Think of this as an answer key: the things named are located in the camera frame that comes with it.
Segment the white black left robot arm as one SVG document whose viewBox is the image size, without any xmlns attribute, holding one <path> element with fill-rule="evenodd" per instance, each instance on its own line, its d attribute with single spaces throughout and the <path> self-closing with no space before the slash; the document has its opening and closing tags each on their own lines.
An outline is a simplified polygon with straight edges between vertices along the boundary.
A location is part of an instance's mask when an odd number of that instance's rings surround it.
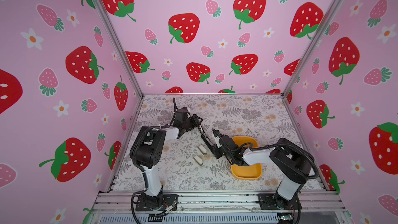
<svg viewBox="0 0 398 224">
<path fill-rule="evenodd" d="M 191 115 L 186 107 L 175 109 L 169 124 L 142 126 L 130 150 L 133 165 L 138 168 L 144 179 L 144 190 L 141 202 L 152 208 L 160 208 L 163 203 L 163 186 L 159 179 L 157 164 L 159 163 L 164 143 L 178 140 L 184 133 L 201 126 L 203 119 L 196 114 Z"/>
</svg>

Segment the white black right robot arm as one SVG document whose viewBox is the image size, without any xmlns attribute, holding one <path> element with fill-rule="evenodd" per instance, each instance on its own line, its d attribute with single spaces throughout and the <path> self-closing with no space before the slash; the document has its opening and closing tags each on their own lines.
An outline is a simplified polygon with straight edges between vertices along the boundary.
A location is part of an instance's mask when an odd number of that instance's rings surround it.
<svg viewBox="0 0 398 224">
<path fill-rule="evenodd" d="M 211 148 L 216 158 L 224 156 L 230 165 L 249 167 L 255 164 L 273 163 L 284 174 L 284 178 L 268 205 L 277 209 L 289 209 L 298 204 L 297 195 L 309 179 L 319 177 L 315 159 L 307 151 L 285 138 L 277 143 L 254 147 L 252 142 L 237 145 L 233 139 L 212 129 L 216 144 Z"/>
</svg>

